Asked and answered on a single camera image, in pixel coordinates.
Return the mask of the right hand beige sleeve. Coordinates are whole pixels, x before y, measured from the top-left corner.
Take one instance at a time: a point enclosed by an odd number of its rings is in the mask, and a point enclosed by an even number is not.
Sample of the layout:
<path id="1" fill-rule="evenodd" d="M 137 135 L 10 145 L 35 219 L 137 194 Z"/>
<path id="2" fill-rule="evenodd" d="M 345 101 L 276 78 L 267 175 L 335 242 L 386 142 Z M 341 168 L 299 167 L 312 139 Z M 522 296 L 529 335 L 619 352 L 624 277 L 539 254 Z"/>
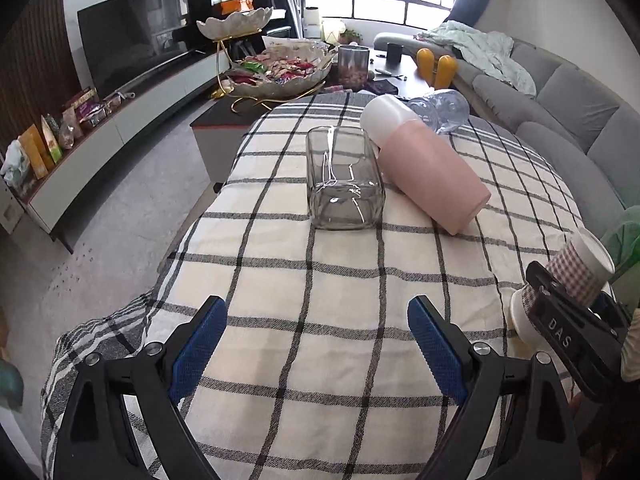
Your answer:
<path id="1" fill-rule="evenodd" d="M 624 382 L 636 382 L 640 378 L 640 308 L 634 309 L 620 355 L 620 377 Z"/>

